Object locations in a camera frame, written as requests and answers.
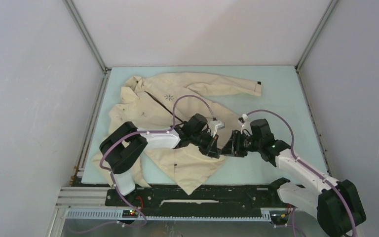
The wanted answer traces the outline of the beige zip jacket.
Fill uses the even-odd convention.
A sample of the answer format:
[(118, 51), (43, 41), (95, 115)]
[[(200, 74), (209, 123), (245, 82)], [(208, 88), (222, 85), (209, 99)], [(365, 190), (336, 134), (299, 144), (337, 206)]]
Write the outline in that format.
[[(120, 91), (121, 102), (108, 115), (108, 134), (127, 121), (147, 130), (165, 130), (173, 124), (201, 114), (208, 120), (224, 123), (218, 131), (218, 147), (222, 148), (233, 130), (240, 129), (238, 114), (209, 100), (209, 96), (250, 94), (260, 97), (260, 82), (208, 73), (162, 73), (152, 77), (132, 76)], [(201, 186), (225, 162), (225, 157), (209, 158), (195, 145), (179, 149), (147, 149), (145, 154), (186, 194)]]

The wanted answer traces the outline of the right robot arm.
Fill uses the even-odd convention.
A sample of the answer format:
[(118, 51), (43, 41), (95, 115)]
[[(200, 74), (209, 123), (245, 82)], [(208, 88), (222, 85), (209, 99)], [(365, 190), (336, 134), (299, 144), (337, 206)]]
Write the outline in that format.
[(339, 181), (301, 159), (293, 147), (277, 140), (266, 119), (248, 121), (239, 118), (240, 130), (233, 130), (222, 148), (222, 155), (245, 157), (259, 153), (274, 167), (296, 178), (300, 185), (287, 178), (279, 178), (270, 184), (267, 200), (273, 206), (283, 203), (314, 217), (321, 229), (330, 237), (341, 237), (356, 232), (356, 227), (367, 220), (356, 186), (349, 180)]

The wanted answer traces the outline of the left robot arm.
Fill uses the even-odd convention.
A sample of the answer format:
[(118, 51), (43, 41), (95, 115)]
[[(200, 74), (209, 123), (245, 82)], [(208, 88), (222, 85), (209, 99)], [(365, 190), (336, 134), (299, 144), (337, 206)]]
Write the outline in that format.
[(218, 130), (225, 124), (195, 114), (167, 130), (144, 130), (133, 122), (122, 124), (100, 144), (100, 167), (113, 175), (117, 199), (132, 205), (136, 199), (132, 167), (145, 153), (190, 195), (223, 163), (217, 147)]

